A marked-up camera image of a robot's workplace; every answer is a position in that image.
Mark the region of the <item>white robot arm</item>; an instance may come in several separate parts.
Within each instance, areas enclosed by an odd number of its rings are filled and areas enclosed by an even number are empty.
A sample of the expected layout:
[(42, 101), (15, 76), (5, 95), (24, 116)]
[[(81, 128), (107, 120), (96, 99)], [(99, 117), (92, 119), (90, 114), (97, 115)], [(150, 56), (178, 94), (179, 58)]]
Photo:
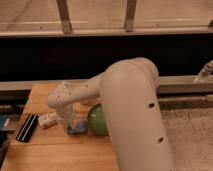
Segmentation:
[(98, 96), (120, 171), (176, 171), (157, 99), (158, 85), (156, 65), (138, 57), (118, 61), (76, 87), (59, 84), (47, 104), (70, 124), (72, 104)]

